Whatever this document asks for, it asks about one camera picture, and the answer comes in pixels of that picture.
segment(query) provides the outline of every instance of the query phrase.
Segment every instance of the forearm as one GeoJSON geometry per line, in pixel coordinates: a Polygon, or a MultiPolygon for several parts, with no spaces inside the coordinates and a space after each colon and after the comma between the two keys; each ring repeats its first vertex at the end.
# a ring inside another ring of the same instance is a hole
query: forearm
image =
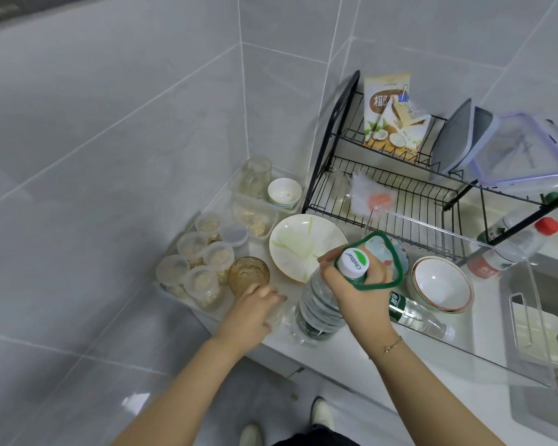
{"type": "Polygon", "coordinates": [[[399,416],[417,446],[503,445],[389,326],[369,352],[399,416]]]}
{"type": "Polygon", "coordinates": [[[112,446],[192,445],[215,393],[238,359],[216,339],[208,340],[171,387],[112,446]]]}

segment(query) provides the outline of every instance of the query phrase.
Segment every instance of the red bottle cap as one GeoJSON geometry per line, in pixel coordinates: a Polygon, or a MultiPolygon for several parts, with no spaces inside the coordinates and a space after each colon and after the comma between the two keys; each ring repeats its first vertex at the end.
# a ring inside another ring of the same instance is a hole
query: red bottle cap
{"type": "Polygon", "coordinates": [[[536,230],[545,236],[558,233],[558,221],[551,217],[542,217],[536,222],[536,230]]]}

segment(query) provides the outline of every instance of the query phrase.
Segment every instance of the plastic bottle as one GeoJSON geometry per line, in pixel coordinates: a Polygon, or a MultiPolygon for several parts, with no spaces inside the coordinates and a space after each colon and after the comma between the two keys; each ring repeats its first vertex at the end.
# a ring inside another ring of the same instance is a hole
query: plastic bottle
{"type": "MultiPolygon", "coordinates": [[[[549,193],[542,197],[542,202],[545,205],[549,205],[551,202],[556,200],[557,197],[558,193],[549,193]]],[[[492,241],[492,239],[498,238],[498,236],[502,235],[504,232],[511,229],[519,222],[523,221],[525,218],[531,216],[535,211],[537,211],[537,208],[536,205],[533,204],[529,204],[529,206],[523,205],[517,209],[514,209],[506,216],[501,217],[494,224],[490,225],[487,230],[477,235],[476,239],[481,243],[487,243],[488,238],[490,239],[490,241],[492,241]]]]}
{"type": "MultiPolygon", "coordinates": [[[[364,283],[368,271],[368,256],[358,248],[345,249],[335,267],[351,283],[364,283]]],[[[296,306],[293,333],[301,341],[325,341],[345,325],[337,299],[320,275],[320,269],[310,276],[300,303],[296,306]]]]}
{"type": "Polygon", "coordinates": [[[394,291],[388,301],[388,315],[391,321],[405,325],[431,337],[450,341],[454,338],[454,329],[440,322],[427,308],[407,299],[394,291]]]}
{"type": "Polygon", "coordinates": [[[477,277],[490,278],[516,264],[523,257],[535,255],[548,238],[558,233],[558,221],[543,217],[501,243],[499,250],[489,250],[467,263],[477,277]]]}

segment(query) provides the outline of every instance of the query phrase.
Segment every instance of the green bottle handle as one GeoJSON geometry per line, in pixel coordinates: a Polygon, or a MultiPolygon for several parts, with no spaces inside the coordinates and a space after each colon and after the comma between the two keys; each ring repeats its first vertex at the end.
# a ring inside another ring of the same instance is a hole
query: green bottle handle
{"type": "MultiPolygon", "coordinates": [[[[343,248],[343,251],[345,251],[346,248],[361,246],[362,244],[368,242],[369,239],[374,238],[375,236],[380,236],[383,239],[384,245],[387,246],[388,251],[393,256],[393,264],[394,264],[394,268],[397,270],[397,278],[395,278],[395,280],[389,283],[375,283],[369,285],[352,283],[353,287],[359,291],[386,290],[388,288],[394,288],[395,286],[399,286],[403,282],[403,267],[401,265],[401,260],[399,260],[399,255],[397,255],[397,252],[395,251],[393,244],[388,239],[386,233],[382,231],[372,232],[365,238],[360,239],[355,243],[351,243],[347,247],[343,248]]],[[[342,254],[343,252],[341,252],[339,256],[335,259],[335,267],[337,267],[337,263],[339,262],[339,258],[341,258],[342,254]]]]}

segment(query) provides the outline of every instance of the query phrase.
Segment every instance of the person's left hand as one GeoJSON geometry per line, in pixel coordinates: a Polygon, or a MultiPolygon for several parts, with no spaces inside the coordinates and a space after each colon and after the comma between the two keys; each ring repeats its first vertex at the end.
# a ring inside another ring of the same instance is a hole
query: person's left hand
{"type": "Polygon", "coordinates": [[[265,323],[271,309],[287,299],[278,295],[272,285],[253,283],[236,297],[230,311],[225,315],[213,335],[224,347],[239,359],[250,352],[269,334],[271,328],[265,323]]]}

